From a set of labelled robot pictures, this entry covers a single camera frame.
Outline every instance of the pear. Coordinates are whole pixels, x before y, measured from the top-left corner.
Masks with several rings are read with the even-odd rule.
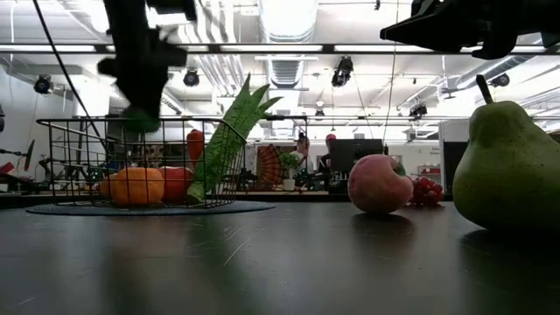
[[[560,232],[560,144],[512,101],[477,108],[453,200],[490,230]]]

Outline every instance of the black wire basket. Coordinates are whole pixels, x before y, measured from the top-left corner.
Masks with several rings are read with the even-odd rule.
[[[59,206],[211,208],[235,201],[246,141],[227,122],[162,117],[161,128],[151,134],[129,132],[130,122],[119,117],[38,120],[49,134],[50,157],[42,161],[45,182],[53,197],[71,200]],[[218,128],[225,132],[213,135],[210,163],[209,134]],[[200,131],[196,139],[188,136],[189,129]],[[189,193],[194,186],[203,189],[202,198]]]

